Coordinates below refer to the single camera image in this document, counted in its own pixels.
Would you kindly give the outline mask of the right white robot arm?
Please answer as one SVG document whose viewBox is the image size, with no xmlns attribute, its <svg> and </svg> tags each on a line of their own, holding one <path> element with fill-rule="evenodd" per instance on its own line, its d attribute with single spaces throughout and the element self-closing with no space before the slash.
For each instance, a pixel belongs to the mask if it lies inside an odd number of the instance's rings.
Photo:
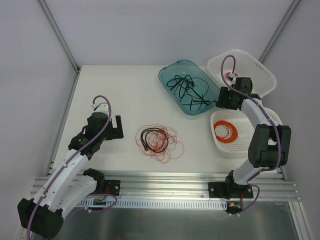
<svg viewBox="0 0 320 240">
<path fill-rule="evenodd" d="M 217 107 L 242 111 L 254 128 L 247 160 L 213 190 L 220 198 L 252 198 L 251 181 L 260 173 L 273 171 L 288 161 L 291 128 L 274 121 L 252 89 L 249 77 L 237 77 L 234 84 L 220 89 Z"/>
</svg>

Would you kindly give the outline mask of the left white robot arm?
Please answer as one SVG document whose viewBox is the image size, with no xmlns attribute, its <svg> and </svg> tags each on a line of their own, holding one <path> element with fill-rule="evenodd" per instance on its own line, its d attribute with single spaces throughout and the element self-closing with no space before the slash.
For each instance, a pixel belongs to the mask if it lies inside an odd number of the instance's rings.
<svg viewBox="0 0 320 240">
<path fill-rule="evenodd" d="M 72 181 L 98 152 L 105 141 L 124 137 L 122 119 L 117 126 L 104 112 L 93 112 L 81 132 L 74 136 L 59 167 L 31 199 L 22 198 L 17 205 L 21 226 L 27 233 L 53 239 L 71 210 L 89 195 L 117 195 L 108 185 L 105 174 L 93 168 L 85 170 L 78 183 Z"/>
</svg>

